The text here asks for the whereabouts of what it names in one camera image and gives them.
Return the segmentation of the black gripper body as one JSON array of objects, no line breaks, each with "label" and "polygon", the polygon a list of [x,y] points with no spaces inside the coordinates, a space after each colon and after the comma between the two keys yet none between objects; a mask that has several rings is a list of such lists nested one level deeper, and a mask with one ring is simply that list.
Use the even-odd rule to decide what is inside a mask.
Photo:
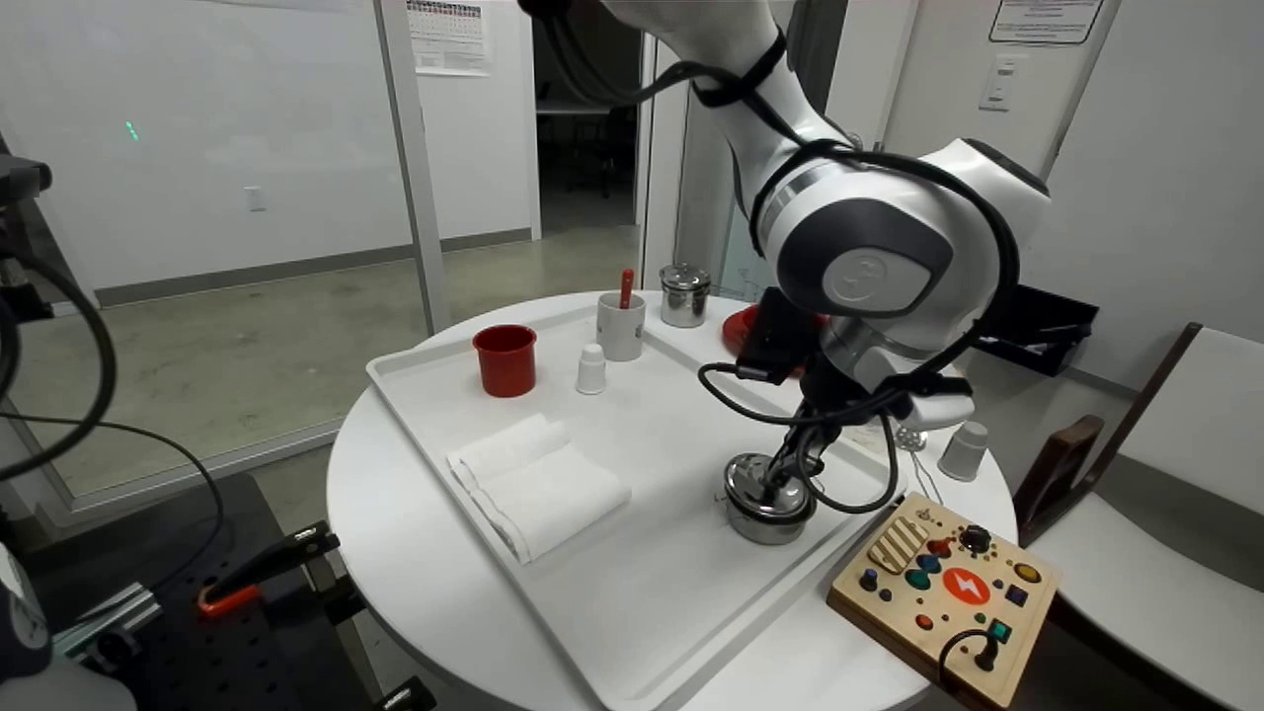
[{"label": "black gripper body", "polygon": [[976,417],[976,396],[959,372],[925,372],[893,347],[873,347],[854,367],[827,357],[808,365],[797,425],[858,428],[873,417],[893,417],[914,430],[945,430]]}]

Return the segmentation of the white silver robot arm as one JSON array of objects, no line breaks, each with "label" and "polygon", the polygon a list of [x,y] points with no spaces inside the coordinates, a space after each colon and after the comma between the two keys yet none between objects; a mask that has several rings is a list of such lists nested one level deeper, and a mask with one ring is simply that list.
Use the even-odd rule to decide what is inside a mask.
[{"label": "white silver robot arm", "polygon": [[843,377],[812,425],[904,418],[966,396],[945,367],[1021,284],[1021,245],[1052,206],[1042,178],[979,137],[910,160],[864,151],[789,66],[765,0],[600,0],[675,53],[672,78],[717,116],[754,252],[812,318],[843,318]]}]

